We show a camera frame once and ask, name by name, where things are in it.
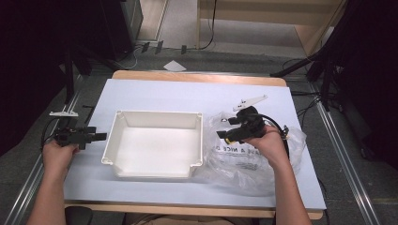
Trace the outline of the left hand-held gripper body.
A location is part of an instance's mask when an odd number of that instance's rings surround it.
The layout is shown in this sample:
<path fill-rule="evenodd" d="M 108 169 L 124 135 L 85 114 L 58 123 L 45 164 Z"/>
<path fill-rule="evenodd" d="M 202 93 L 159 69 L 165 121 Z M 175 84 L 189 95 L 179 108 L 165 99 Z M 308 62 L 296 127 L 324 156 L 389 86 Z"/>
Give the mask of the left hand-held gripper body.
<path fill-rule="evenodd" d="M 78 144 L 81 150 L 85 150 L 88 143 L 92 143 L 91 136 L 95 133 L 84 133 L 85 127 L 78 127 L 78 116 L 76 112 L 51 112 L 59 120 L 58 127 L 54 132 L 54 139 L 61 146 Z"/>

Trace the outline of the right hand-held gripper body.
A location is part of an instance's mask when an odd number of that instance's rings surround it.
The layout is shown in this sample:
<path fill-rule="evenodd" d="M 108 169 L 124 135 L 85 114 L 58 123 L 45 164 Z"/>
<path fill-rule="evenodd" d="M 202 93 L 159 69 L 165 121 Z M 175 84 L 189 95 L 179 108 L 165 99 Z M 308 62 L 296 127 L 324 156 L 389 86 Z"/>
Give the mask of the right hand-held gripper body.
<path fill-rule="evenodd" d="M 233 108 L 237 112 L 236 116 L 240 122 L 240 127 L 234 128 L 237 130 L 238 142 L 248 138 L 260 138 L 265 134 L 265 122 L 263 116 L 254 108 L 254 104 L 265 100 L 266 95 L 261 97 L 253 97 L 242 99 L 236 107 Z"/>

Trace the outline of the clear printed plastic bag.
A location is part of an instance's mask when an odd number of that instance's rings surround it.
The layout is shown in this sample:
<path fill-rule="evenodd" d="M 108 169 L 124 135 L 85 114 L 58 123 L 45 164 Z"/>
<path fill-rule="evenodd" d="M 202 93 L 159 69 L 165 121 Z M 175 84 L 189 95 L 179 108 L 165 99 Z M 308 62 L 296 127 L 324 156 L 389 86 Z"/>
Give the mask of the clear printed plastic bag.
<path fill-rule="evenodd" d="M 296 174 L 306 146 L 306 135 L 296 127 L 279 127 L 271 118 L 263 116 L 265 126 L 279 130 L 289 163 Z M 268 160 L 252 145 L 241 142 L 226 143 L 217 131 L 239 128 L 230 125 L 229 113 L 219 113 L 205 123 L 204 167 L 195 173 L 200 181 L 244 195 L 267 196 L 275 192 L 274 171 Z"/>

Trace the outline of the person's left hand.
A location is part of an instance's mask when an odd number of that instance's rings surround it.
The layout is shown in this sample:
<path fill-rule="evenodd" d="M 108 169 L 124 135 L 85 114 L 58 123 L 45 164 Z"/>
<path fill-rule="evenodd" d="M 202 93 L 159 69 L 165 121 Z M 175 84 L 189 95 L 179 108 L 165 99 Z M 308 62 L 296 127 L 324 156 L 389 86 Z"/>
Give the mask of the person's left hand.
<path fill-rule="evenodd" d="M 79 151 L 78 144 L 60 146 L 56 141 L 46 143 L 42 149 L 45 175 L 52 178 L 64 178 L 72 157 Z"/>

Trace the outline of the person's right hand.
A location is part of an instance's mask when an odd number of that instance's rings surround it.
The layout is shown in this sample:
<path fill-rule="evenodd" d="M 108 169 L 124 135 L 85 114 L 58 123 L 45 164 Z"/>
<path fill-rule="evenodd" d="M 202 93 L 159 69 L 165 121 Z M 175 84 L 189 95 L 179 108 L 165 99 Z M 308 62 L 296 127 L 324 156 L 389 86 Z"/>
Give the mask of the person's right hand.
<path fill-rule="evenodd" d="M 243 141 L 258 149 L 274 170 L 287 169 L 290 163 L 279 130 L 272 126 L 264 126 L 264 131 L 265 134 L 261 138 L 248 138 Z"/>

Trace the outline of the white plastic tray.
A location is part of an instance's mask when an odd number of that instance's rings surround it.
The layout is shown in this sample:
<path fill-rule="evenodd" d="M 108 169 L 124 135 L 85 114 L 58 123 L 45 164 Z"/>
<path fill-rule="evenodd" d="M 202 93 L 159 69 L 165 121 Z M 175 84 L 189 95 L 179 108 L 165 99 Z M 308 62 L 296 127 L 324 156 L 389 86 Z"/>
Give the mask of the white plastic tray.
<path fill-rule="evenodd" d="M 101 163 L 123 178 L 187 179 L 204 163 L 203 115 L 118 111 Z"/>

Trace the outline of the pale blue table mat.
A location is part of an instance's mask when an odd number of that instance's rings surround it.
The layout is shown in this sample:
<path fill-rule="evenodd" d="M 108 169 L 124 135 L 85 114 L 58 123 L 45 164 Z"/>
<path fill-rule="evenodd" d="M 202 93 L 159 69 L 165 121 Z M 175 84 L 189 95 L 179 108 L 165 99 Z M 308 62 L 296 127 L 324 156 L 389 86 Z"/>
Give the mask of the pale blue table mat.
<path fill-rule="evenodd" d="M 267 98 L 255 105 L 259 112 L 279 125 L 298 125 L 286 86 L 117 79 L 106 82 L 90 123 L 109 137 L 118 111 L 201 113 L 209 117 L 231 111 L 242 99 L 263 95 Z M 67 204 L 98 204 L 104 210 L 114 204 L 250 209 L 271 209 L 275 205 L 273 195 L 244 195 L 191 177 L 118 177 L 111 166 L 101 163 L 106 143 L 107 139 L 92 142 L 71 162 L 64 187 Z"/>

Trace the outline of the black stool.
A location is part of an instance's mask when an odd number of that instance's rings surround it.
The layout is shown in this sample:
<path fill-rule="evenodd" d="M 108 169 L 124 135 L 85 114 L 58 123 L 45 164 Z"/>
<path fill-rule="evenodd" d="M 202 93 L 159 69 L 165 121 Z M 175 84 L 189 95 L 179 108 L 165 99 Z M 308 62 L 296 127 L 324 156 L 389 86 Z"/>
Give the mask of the black stool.
<path fill-rule="evenodd" d="M 69 206 L 65 209 L 67 225 L 90 225 L 93 212 L 83 206 Z"/>

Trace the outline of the white paper sheet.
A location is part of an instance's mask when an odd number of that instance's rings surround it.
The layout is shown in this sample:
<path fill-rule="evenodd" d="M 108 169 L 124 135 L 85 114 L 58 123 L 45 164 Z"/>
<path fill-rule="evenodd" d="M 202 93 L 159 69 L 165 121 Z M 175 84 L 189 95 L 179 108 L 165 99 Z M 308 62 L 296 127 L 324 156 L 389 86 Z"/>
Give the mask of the white paper sheet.
<path fill-rule="evenodd" d="M 186 68 L 180 65 L 178 62 L 175 60 L 170 61 L 167 63 L 164 68 L 168 71 L 173 71 L 173 72 L 180 72 L 180 71 L 185 71 Z"/>

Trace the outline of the black tripod stand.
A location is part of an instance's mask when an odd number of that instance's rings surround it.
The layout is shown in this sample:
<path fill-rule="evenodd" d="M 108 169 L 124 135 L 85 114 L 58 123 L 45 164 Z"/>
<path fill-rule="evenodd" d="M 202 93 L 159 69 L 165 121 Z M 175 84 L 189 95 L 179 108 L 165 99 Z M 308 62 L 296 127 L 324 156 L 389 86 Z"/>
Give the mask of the black tripod stand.
<path fill-rule="evenodd" d="M 323 82 L 321 85 L 320 99 L 321 103 L 329 111 L 329 87 L 334 73 L 334 67 L 337 60 L 337 51 L 333 48 L 324 46 L 318 52 L 306 57 L 305 59 L 299 60 L 294 65 L 284 68 L 279 72 L 270 73 L 269 76 L 272 78 L 282 78 L 299 68 L 304 68 L 308 64 L 311 64 L 306 77 L 307 81 L 313 83 L 323 76 Z"/>

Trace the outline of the light wooden furniture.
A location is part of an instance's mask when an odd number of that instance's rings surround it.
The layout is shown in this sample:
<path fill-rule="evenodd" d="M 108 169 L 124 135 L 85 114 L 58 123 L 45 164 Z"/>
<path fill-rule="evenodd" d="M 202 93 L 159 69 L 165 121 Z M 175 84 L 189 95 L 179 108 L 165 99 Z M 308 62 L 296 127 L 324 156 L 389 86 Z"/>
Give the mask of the light wooden furniture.
<path fill-rule="evenodd" d="M 347 0 L 196 0 L 196 44 L 200 47 L 201 20 L 293 24 L 307 55 L 320 49 L 321 40 L 344 14 Z"/>

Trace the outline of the black cabinet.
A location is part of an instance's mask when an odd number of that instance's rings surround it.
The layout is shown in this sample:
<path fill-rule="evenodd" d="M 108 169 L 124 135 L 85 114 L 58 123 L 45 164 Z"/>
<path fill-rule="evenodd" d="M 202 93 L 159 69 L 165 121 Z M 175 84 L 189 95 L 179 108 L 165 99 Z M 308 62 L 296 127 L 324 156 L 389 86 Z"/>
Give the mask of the black cabinet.
<path fill-rule="evenodd" d="M 140 0 L 70 0 L 78 42 L 111 60 L 136 43 L 144 19 Z"/>

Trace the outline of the metal floor rail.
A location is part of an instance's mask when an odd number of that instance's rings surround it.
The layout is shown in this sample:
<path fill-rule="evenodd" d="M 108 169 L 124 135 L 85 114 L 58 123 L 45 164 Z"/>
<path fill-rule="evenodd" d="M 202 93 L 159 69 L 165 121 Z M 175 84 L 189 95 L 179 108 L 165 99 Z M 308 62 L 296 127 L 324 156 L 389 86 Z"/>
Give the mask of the metal floor rail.
<path fill-rule="evenodd" d="M 61 91 L 29 128 L 22 141 L 0 157 L 0 225 L 24 225 L 43 174 L 40 140 L 50 111 L 73 111 L 81 95 L 77 91 L 69 104 Z"/>
<path fill-rule="evenodd" d="M 344 176 L 353 193 L 353 197 L 359 207 L 365 225 L 382 225 L 375 211 L 371 198 L 369 197 L 355 166 L 348 155 L 341 135 L 335 126 L 330 112 L 324 107 L 321 97 L 317 97 L 316 108 L 319 111 L 323 124 L 329 134 L 333 149 L 341 164 Z"/>

